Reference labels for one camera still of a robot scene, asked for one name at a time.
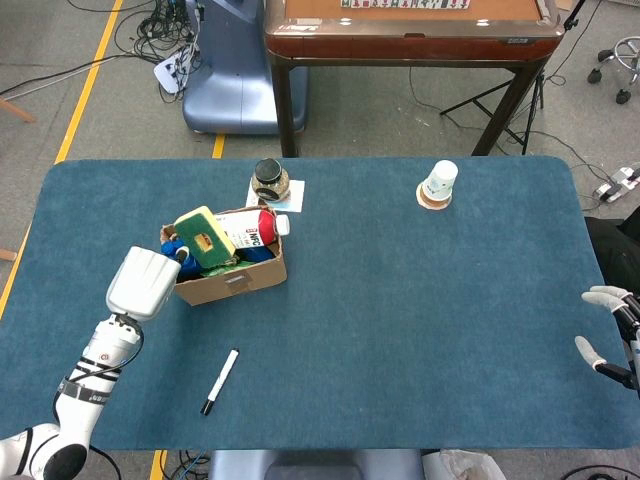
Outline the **blue cloth item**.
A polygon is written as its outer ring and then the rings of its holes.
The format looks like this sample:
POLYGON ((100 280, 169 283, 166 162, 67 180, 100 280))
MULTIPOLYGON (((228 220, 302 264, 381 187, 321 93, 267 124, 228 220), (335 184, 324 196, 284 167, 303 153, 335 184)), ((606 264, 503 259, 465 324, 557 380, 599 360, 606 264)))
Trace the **blue cloth item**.
POLYGON ((275 258, 275 254, 267 246, 237 249, 238 256, 246 262, 261 263, 275 258))

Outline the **black clothing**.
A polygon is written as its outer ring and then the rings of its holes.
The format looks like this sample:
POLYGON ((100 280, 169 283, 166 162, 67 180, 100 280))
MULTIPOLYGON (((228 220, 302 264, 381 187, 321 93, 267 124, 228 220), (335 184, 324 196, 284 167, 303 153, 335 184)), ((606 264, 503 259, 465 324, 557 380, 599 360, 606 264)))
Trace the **black clothing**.
POLYGON ((640 207, 626 220, 585 218, 604 286, 640 294, 640 207))

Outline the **white power strip with plugs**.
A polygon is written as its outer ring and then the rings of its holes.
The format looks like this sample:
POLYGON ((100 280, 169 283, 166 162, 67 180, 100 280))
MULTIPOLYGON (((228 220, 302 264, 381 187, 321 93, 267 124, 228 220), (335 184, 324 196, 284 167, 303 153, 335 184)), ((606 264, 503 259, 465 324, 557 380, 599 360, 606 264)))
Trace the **white power strip with plugs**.
POLYGON ((199 66, 199 61, 197 47, 184 47, 157 64, 153 72, 166 93, 178 94, 185 89, 189 75, 199 66))

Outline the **red white plastic bottle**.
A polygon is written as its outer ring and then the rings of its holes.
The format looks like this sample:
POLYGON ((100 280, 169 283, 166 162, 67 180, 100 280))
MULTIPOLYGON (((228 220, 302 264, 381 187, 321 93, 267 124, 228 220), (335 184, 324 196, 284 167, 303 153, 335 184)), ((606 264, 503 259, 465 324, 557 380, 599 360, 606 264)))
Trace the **red white plastic bottle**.
POLYGON ((220 213, 214 218, 237 249, 266 247, 290 233, 288 216, 266 209, 220 213))

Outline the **green yellow sponge with hole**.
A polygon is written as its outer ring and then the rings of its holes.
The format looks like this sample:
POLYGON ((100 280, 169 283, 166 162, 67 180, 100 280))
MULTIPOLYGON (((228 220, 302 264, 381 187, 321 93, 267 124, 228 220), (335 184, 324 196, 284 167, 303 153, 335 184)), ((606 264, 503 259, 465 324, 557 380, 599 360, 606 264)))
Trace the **green yellow sponge with hole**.
POLYGON ((204 269, 231 261, 235 246, 207 206, 200 206, 177 218, 175 232, 204 269))

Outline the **brown cardboard box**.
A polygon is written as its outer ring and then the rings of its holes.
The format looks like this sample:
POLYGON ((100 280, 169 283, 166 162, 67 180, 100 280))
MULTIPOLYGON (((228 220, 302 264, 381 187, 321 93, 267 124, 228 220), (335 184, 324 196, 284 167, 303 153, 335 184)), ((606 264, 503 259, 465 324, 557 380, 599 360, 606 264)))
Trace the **brown cardboard box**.
MULTIPOLYGON (((266 209, 277 214, 274 210, 265 206, 246 207, 221 213, 224 214, 253 209, 266 209)), ((179 238, 175 232, 173 223, 161 227, 161 243, 179 238)), ((275 254, 274 259, 261 263, 250 262, 250 267, 222 276, 212 278, 203 278, 201 276, 198 279, 177 283, 176 291, 178 295, 190 305, 195 306, 272 287, 284 282, 287 279, 287 271, 282 249, 283 237, 284 236, 280 236, 276 242, 267 246, 275 254)), ((231 261, 221 266, 236 265, 240 262, 246 262, 238 256, 236 250, 237 248, 235 247, 235 254, 231 261)))

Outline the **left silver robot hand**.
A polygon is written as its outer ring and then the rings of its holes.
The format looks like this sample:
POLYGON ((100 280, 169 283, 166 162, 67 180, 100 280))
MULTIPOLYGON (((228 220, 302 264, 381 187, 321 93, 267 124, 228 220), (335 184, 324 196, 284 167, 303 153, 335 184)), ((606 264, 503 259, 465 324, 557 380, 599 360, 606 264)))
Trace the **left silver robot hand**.
POLYGON ((163 254, 132 246, 108 287, 107 308, 137 322, 152 320, 170 297, 181 267, 163 254))

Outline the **white red power strip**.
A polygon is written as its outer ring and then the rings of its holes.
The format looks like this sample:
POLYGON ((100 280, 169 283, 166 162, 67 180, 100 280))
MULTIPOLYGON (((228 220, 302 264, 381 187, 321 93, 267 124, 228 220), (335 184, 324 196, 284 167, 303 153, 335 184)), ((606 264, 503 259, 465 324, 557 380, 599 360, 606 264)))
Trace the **white red power strip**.
POLYGON ((640 185, 640 167, 622 167, 611 177, 611 182, 602 184, 596 191, 597 198, 612 203, 640 185))

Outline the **blue toy brick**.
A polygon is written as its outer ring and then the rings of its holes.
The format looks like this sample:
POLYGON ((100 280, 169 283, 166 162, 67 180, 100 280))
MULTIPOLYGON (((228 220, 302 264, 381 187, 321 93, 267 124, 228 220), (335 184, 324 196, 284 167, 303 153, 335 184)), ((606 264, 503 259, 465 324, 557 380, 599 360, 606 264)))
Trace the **blue toy brick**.
POLYGON ((185 244, 180 238, 175 238, 174 240, 168 240, 161 243, 161 253, 181 265, 177 276, 178 283, 198 279, 201 277, 201 273, 203 272, 202 266, 191 253, 186 255, 184 258, 181 257, 180 250, 184 246, 185 244))

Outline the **white paper card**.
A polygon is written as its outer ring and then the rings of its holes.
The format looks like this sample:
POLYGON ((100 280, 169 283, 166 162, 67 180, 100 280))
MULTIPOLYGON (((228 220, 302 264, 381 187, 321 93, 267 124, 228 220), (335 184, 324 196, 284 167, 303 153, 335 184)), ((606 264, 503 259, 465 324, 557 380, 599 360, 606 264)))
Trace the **white paper card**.
POLYGON ((246 197, 246 207, 266 205, 269 208, 278 212, 291 212, 301 213, 304 201, 305 181, 304 180, 291 180, 289 182, 289 193, 280 201, 266 201, 261 199, 252 189, 248 187, 246 197))

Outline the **black and white marker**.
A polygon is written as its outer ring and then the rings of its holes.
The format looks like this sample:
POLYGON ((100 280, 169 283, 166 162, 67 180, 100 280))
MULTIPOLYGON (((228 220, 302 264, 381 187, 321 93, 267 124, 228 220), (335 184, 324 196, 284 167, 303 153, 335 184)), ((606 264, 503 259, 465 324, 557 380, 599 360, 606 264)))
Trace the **black and white marker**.
POLYGON ((221 368, 220 373, 218 374, 211 390, 209 391, 209 394, 207 395, 207 398, 204 402, 204 404, 202 405, 201 409, 200 409, 200 413, 203 416, 208 416, 211 412, 211 410, 213 409, 213 406, 220 394, 220 392, 222 391, 225 382, 229 376, 229 374, 231 373, 236 360, 239 356, 239 350, 234 348, 229 352, 229 355, 227 357, 227 359, 224 362, 224 365, 221 368))

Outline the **green plastic packet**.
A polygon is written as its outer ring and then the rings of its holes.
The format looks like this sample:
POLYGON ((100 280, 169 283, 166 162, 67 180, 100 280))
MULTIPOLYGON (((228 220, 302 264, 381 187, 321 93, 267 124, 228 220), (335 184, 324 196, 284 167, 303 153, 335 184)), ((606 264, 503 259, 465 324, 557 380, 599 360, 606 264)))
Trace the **green plastic packet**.
POLYGON ((201 273, 203 278, 212 278, 216 276, 226 275, 231 272, 241 271, 251 266, 250 262, 240 262, 236 265, 224 265, 216 267, 210 270, 205 270, 201 273))

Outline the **light wooden leg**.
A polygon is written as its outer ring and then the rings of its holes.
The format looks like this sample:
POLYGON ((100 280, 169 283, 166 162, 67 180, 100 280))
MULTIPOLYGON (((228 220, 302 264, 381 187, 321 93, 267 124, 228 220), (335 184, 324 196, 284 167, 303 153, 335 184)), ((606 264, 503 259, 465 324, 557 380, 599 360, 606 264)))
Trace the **light wooden leg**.
POLYGON ((0 97, 0 108, 13 114, 26 123, 35 123, 36 118, 21 108, 13 105, 11 102, 0 97))

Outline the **white paper cup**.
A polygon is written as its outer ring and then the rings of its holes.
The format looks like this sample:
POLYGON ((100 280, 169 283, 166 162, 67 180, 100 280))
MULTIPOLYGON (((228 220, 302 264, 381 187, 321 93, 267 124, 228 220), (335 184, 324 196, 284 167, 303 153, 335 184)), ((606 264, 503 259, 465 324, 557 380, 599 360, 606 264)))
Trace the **white paper cup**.
POLYGON ((427 200, 444 202, 453 192, 458 175, 457 165, 450 160, 438 161, 426 179, 422 182, 422 193, 427 200))

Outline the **blue-grey robot torso base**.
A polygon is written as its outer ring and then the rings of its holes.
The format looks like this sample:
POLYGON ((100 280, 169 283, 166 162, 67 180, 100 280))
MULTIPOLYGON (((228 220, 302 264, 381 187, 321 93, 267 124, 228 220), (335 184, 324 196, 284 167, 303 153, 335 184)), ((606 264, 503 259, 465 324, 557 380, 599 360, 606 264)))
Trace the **blue-grey robot torso base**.
POLYGON ((215 450, 208 480, 425 480, 414 449, 215 450))

